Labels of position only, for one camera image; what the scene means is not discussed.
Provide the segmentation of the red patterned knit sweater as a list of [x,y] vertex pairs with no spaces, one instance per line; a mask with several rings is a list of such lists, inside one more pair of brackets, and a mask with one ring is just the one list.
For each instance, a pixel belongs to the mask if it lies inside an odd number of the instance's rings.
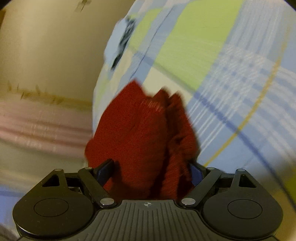
[[116,200],[181,199],[193,188],[189,162],[198,152],[180,95],[148,96],[136,81],[109,104],[85,148],[90,167],[115,161],[104,188]]

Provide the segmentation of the checkered bed sheet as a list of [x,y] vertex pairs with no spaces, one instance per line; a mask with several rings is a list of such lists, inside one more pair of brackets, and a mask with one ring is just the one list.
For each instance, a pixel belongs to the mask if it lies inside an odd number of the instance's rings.
[[[136,20],[116,68],[104,50]],[[75,170],[111,100],[136,78],[179,92],[198,162],[245,168],[295,240],[295,10],[285,1],[11,1],[1,11],[1,181]]]

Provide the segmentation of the folded light blue cloth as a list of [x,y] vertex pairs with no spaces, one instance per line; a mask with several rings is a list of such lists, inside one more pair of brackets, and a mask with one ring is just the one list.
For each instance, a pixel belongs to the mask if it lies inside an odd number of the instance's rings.
[[116,68],[121,59],[135,25],[136,20],[129,16],[116,23],[104,50],[104,61],[111,70]]

